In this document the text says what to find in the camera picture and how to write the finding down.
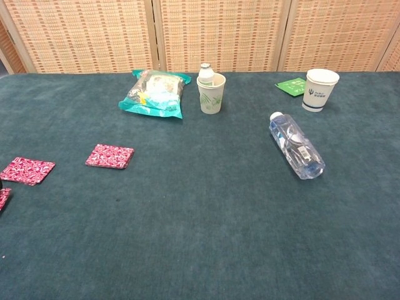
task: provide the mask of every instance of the snack bag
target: snack bag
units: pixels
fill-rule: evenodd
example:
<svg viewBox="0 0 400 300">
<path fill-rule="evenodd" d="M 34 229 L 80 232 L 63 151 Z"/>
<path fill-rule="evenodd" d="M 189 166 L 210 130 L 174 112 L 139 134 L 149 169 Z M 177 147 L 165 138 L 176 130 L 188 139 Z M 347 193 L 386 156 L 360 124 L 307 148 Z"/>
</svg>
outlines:
<svg viewBox="0 0 400 300">
<path fill-rule="evenodd" d="M 137 83 L 118 106 L 124 111 L 156 117 L 182 119 L 183 86 L 191 82 L 185 74 L 155 70 L 134 70 Z"/>
</svg>

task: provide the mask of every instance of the red patterned card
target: red patterned card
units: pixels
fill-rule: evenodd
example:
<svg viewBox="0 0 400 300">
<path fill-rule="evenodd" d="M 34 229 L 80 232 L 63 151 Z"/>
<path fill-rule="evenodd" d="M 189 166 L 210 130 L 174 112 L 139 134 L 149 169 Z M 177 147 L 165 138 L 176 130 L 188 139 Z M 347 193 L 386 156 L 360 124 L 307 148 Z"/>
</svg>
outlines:
<svg viewBox="0 0 400 300">
<path fill-rule="evenodd" d="M 97 144 L 86 164 L 93 167 L 125 169 L 134 153 L 133 148 Z"/>
<path fill-rule="evenodd" d="M 49 161 L 34 161 L 24 157 L 15 157 L 11 164 L 0 173 L 0 178 L 34 186 L 40 183 L 55 165 L 55 163 Z"/>
<path fill-rule="evenodd" d="M 0 210 L 6 205 L 8 196 L 10 196 L 11 189 L 0 189 Z"/>
</svg>

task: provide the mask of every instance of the white paper cup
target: white paper cup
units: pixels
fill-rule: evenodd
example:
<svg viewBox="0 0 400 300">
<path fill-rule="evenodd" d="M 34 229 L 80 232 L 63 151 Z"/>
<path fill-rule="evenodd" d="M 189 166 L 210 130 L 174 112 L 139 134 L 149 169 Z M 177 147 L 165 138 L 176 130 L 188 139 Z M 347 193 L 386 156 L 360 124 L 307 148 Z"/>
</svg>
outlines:
<svg viewBox="0 0 400 300">
<path fill-rule="evenodd" d="M 212 86 L 202 84 L 197 77 L 197 85 L 200 92 L 200 107 L 203 113 L 216 114 L 221 110 L 225 82 L 225 76 L 219 73 L 214 74 L 214 85 Z"/>
<path fill-rule="evenodd" d="M 322 111 L 339 74 L 327 69 L 311 69 L 307 72 L 302 106 L 308 111 Z"/>
</svg>

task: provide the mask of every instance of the bottle label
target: bottle label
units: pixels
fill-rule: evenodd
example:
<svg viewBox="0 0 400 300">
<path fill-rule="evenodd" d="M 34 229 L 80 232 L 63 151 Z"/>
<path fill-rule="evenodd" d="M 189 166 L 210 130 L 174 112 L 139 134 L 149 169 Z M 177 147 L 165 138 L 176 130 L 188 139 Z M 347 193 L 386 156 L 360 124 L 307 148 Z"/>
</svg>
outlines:
<svg viewBox="0 0 400 300">
<path fill-rule="evenodd" d="M 304 147 L 304 146 L 298 147 L 298 150 L 299 150 L 301 156 L 304 159 L 310 159 L 311 158 L 311 155 L 308 153 L 306 147 Z"/>
</svg>

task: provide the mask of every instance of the wicker screen panel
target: wicker screen panel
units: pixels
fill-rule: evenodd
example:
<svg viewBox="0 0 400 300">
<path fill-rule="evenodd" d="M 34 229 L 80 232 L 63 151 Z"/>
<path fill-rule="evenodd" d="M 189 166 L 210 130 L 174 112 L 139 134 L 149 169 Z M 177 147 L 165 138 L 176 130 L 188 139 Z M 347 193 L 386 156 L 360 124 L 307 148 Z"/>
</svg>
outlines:
<svg viewBox="0 0 400 300">
<path fill-rule="evenodd" d="M 156 1 L 168 71 L 196 72 L 201 62 L 216 71 L 276 71 L 285 1 Z"/>
<path fill-rule="evenodd" d="M 398 27 L 378 71 L 400 71 L 400 27 Z"/>
<path fill-rule="evenodd" d="M 26 73 L 24 65 L 22 64 L 2 22 L 0 22 L 0 50 L 6 60 L 6 62 L 3 63 L 5 65 L 8 64 L 13 73 Z"/>
<path fill-rule="evenodd" d="M 151 68 L 145 0 L 4 0 L 39 73 Z"/>
<path fill-rule="evenodd" d="M 399 12 L 399 0 L 293 0 L 279 70 L 375 71 Z"/>
</svg>

